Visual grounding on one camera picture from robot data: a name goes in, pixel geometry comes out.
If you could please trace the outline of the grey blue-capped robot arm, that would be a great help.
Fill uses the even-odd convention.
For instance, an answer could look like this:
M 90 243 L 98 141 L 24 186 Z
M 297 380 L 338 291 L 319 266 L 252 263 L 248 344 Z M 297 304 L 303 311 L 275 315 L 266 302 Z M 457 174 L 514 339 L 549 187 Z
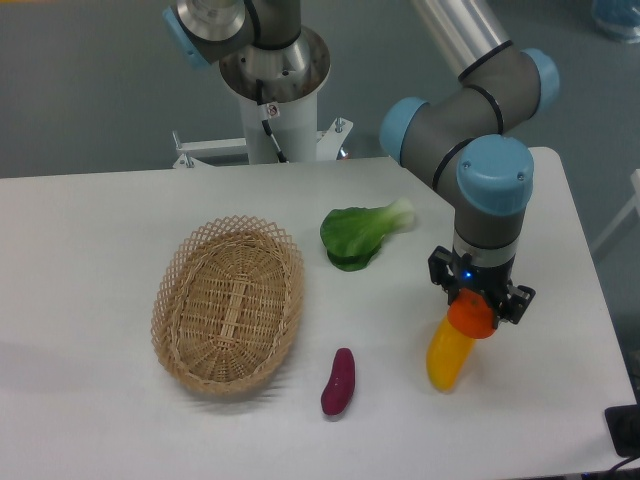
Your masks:
M 415 9 L 461 87 L 438 104 L 397 102 L 380 142 L 454 208 L 453 246 L 429 258 L 433 283 L 450 300 L 480 295 L 495 323 L 517 323 L 535 295 L 511 280 L 534 163 L 508 133 L 555 100 L 559 73 L 543 52 L 517 49 L 483 1 Z M 330 56 L 298 2 L 177 1 L 163 18 L 190 64 L 217 65 L 237 96 L 252 163 L 319 158 L 316 96 Z

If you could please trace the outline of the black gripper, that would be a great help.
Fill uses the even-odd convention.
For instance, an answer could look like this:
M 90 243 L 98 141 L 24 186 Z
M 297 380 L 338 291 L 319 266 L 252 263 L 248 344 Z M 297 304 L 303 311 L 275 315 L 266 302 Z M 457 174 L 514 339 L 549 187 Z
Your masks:
M 525 285 L 513 285 L 511 271 L 515 258 L 493 267 L 473 265 L 469 255 L 463 257 L 437 246 L 428 258 L 431 282 L 447 294 L 453 303 L 462 289 L 481 295 L 485 293 L 496 303 L 493 326 L 501 323 L 517 325 L 533 301 L 536 290 Z

